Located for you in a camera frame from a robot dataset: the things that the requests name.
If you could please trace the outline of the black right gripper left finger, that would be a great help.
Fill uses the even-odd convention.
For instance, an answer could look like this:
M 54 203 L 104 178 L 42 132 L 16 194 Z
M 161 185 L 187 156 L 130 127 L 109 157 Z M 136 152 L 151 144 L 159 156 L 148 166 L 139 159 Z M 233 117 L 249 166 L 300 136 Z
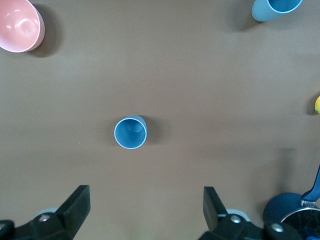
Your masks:
M 24 225 L 0 221 L 2 240 L 72 240 L 90 213 L 90 187 L 80 185 L 55 212 L 44 212 Z

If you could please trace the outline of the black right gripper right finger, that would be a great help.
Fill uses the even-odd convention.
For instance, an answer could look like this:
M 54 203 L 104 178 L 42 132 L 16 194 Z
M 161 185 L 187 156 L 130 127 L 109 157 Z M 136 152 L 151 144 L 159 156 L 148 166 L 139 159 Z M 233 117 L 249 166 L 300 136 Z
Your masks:
M 201 240 L 301 240 L 286 223 L 268 222 L 262 228 L 239 214 L 229 214 L 212 186 L 203 188 L 203 215 L 208 227 Z

